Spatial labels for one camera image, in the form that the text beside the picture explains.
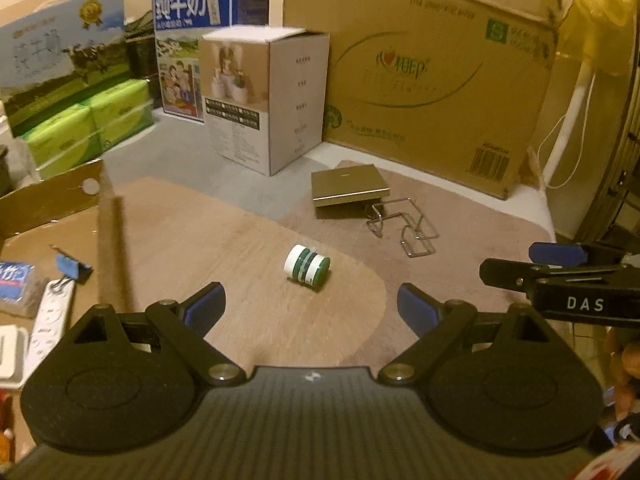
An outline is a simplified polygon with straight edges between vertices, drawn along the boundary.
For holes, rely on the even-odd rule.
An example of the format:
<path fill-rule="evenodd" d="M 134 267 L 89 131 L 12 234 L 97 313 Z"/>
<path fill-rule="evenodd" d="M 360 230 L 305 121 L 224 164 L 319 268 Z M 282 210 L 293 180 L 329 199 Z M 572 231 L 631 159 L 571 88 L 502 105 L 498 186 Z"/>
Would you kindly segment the white remote control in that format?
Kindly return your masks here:
<path fill-rule="evenodd" d="M 59 278 L 47 282 L 35 317 L 24 366 L 27 380 L 62 339 L 72 307 L 76 282 Z"/>

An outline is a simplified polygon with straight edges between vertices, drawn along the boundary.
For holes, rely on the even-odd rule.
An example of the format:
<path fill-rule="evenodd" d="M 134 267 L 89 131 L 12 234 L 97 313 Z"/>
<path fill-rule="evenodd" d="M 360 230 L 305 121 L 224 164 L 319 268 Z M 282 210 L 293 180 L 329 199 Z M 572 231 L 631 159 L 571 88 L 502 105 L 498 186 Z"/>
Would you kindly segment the chrome wire holder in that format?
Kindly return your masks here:
<path fill-rule="evenodd" d="M 374 202 L 369 208 L 366 225 L 375 237 L 382 240 L 386 226 L 395 221 L 399 222 L 399 245 L 408 258 L 436 254 L 434 241 L 439 239 L 439 232 L 411 197 Z"/>

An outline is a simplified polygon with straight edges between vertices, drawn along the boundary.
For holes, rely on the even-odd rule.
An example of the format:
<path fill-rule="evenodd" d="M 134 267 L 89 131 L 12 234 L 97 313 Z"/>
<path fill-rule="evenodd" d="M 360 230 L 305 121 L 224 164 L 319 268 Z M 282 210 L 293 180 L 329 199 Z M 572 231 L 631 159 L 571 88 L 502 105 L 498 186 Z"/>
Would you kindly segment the white power adapter plug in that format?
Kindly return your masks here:
<path fill-rule="evenodd" d="M 29 334 L 17 325 L 0 327 L 0 387 L 18 390 L 25 381 Z"/>

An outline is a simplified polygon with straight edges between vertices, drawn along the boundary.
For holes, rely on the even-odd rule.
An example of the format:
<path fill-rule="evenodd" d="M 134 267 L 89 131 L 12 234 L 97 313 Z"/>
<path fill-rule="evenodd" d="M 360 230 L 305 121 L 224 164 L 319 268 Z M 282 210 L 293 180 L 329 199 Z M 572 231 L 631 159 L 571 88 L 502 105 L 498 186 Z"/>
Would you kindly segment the blue binder clip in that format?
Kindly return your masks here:
<path fill-rule="evenodd" d="M 56 268 L 61 273 L 61 277 L 51 285 L 52 292 L 59 294 L 71 282 L 83 285 L 88 281 L 93 274 L 90 264 L 83 263 L 56 245 L 50 244 L 49 247 L 55 252 Z"/>

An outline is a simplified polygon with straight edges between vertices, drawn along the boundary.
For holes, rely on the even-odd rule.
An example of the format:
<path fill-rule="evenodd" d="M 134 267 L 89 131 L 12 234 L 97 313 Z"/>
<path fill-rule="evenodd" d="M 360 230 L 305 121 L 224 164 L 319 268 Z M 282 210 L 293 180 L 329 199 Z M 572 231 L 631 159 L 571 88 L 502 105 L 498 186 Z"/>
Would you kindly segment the blue dental floss pack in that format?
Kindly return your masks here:
<path fill-rule="evenodd" d="M 1 261 L 1 312 L 33 318 L 38 307 L 36 269 L 29 263 Z"/>

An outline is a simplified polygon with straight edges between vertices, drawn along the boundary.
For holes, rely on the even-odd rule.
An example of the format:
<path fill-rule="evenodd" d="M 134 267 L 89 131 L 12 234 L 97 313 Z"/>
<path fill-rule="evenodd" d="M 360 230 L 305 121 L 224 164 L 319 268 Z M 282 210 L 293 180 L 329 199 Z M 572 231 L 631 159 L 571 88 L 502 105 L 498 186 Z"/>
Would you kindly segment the white green round jar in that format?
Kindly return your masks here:
<path fill-rule="evenodd" d="M 286 277 L 299 285 L 319 289 L 326 282 L 331 259 L 315 250 L 296 244 L 288 253 L 283 265 Z"/>

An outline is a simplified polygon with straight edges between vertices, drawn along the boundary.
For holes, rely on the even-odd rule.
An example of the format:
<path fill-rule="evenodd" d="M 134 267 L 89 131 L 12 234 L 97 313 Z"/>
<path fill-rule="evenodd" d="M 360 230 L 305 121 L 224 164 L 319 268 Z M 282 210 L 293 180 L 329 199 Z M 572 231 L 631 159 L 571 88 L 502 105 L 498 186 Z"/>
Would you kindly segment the red Doraemon figurine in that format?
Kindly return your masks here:
<path fill-rule="evenodd" d="M 2 464 L 12 462 L 11 396 L 5 391 L 0 394 L 0 458 Z"/>

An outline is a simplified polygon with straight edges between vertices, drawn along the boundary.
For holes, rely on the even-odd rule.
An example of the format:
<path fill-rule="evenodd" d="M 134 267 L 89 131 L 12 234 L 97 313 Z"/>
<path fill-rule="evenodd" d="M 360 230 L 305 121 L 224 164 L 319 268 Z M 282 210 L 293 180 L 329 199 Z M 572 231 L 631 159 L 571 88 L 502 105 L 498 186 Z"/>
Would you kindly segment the open cardboard tray box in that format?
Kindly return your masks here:
<path fill-rule="evenodd" d="M 30 263 L 51 281 L 55 248 L 92 266 L 74 290 L 67 324 L 99 302 L 118 312 L 134 310 L 122 198 L 101 159 L 25 186 L 1 199 L 1 258 Z"/>

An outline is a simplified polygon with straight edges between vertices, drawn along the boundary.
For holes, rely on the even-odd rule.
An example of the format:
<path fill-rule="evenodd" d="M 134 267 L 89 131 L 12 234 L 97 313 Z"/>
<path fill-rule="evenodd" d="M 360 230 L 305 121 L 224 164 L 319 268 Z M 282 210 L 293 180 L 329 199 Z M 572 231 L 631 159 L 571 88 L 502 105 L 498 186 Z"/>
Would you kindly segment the gold flat box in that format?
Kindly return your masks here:
<path fill-rule="evenodd" d="M 316 208 L 378 200 L 390 186 L 374 165 L 336 167 L 311 174 L 311 197 Z"/>

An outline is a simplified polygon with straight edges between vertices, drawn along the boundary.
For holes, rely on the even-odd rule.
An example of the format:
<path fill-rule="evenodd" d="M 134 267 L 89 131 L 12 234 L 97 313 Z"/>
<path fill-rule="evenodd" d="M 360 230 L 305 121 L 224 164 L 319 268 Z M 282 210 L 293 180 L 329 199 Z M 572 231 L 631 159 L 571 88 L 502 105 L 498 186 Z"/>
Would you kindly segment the large brown cardboard box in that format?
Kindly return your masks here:
<path fill-rule="evenodd" d="M 535 132 L 562 0 L 283 0 L 330 37 L 324 138 L 507 198 Z"/>

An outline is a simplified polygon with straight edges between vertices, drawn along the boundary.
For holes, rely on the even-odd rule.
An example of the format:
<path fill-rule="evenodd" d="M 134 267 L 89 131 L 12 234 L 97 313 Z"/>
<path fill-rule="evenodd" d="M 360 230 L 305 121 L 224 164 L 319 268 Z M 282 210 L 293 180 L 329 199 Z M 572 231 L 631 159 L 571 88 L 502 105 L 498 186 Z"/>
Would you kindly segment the green tissue pack left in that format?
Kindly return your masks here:
<path fill-rule="evenodd" d="M 66 108 L 30 129 L 23 140 L 32 152 L 41 179 L 62 174 L 102 153 L 91 110 L 81 104 Z"/>

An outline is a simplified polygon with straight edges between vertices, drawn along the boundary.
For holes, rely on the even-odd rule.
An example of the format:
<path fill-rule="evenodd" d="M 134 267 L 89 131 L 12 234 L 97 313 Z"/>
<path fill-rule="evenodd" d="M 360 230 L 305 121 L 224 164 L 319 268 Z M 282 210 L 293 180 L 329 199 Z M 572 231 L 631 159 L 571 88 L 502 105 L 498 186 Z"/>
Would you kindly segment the green tissue pack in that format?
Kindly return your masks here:
<path fill-rule="evenodd" d="M 32 152 L 41 179 L 62 174 L 102 153 L 91 110 L 81 104 L 66 108 L 30 129 L 23 140 Z"/>
<path fill-rule="evenodd" d="M 82 104 L 90 110 L 102 151 L 154 124 L 154 101 L 146 79 L 128 79 Z"/>

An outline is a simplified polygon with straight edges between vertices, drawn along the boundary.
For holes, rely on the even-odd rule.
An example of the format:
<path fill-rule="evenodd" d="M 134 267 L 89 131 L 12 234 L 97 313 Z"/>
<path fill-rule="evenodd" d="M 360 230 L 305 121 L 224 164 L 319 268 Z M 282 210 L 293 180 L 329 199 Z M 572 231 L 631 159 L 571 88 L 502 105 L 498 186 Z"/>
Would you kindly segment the white product carton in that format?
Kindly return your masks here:
<path fill-rule="evenodd" d="M 327 34 L 234 25 L 198 46 L 203 120 L 216 154 L 271 177 L 321 143 Z"/>

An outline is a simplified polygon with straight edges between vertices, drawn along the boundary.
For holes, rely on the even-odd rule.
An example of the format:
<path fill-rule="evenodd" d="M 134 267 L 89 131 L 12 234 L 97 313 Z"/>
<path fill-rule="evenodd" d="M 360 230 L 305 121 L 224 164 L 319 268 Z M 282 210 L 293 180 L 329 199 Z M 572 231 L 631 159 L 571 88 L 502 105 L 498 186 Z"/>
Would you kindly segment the milk carton cow picture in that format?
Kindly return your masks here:
<path fill-rule="evenodd" d="M 124 0 L 1 10 L 1 103 L 14 136 L 129 77 Z"/>

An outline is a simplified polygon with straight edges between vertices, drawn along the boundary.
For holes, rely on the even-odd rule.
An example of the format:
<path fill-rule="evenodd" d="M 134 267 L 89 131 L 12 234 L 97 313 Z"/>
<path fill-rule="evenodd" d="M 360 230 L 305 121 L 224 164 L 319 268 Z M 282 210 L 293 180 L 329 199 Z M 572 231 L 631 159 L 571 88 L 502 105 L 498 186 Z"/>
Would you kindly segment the blue milk carton box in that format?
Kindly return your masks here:
<path fill-rule="evenodd" d="M 270 0 L 152 0 L 163 111 L 203 119 L 201 36 L 232 25 L 269 23 Z"/>

